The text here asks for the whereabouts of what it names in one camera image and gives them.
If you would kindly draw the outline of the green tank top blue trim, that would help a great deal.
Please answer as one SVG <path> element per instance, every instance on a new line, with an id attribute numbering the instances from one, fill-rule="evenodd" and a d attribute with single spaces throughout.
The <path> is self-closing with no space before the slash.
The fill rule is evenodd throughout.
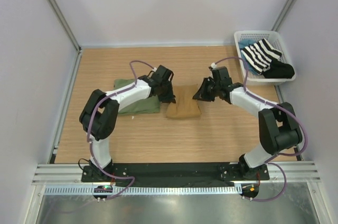
<path id="1" fill-rule="evenodd" d="M 123 88 L 134 83 L 134 79 L 116 79 L 114 81 L 114 89 Z M 119 111 L 119 115 L 138 115 L 138 114 L 154 114 L 160 112 L 160 101 L 157 96 L 139 100 L 126 106 Z"/>

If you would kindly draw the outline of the tan tank top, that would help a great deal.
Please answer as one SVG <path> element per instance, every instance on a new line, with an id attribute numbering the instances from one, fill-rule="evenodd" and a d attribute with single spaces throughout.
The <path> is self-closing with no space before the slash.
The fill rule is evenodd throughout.
<path id="1" fill-rule="evenodd" d="M 198 91 L 197 85 L 174 86 L 176 103 L 170 103 L 166 117 L 169 119 L 187 119 L 201 116 L 198 101 L 193 96 Z"/>

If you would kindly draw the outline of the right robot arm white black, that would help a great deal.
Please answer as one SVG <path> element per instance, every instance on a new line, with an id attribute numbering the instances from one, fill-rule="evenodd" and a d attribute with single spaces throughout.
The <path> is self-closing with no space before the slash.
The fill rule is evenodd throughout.
<path id="1" fill-rule="evenodd" d="M 240 177 L 254 179 L 268 161 L 302 142 L 303 136 L 294 109 L 288 102 L 270 102 L 252 93 L 243 84 L 233 83 L 226 67 L 209 69 L 211 76 L 203 79 L 193 99 L 212 102 L 220 98 L 258 118 L 259 144 L 241 155 L 238 162 Z"/>

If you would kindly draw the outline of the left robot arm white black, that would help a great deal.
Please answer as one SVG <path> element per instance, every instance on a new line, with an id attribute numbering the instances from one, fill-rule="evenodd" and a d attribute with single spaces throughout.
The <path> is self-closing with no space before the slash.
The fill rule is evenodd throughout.
<path id="1" fill-rule="evenodd" d="M 96 89 L 92 92 L 80 114 L 79 122 L 87 133 L 89 166 L 99 181 L 108 181 L 113 173 L 109 136 L 114 131 L 118 113 L 127 106 L 152 96 L 156 96 L 160 102 L 175 103 L 173 77 L 173 71 L 160 65 L 119 89 L 108 92 Z"/>

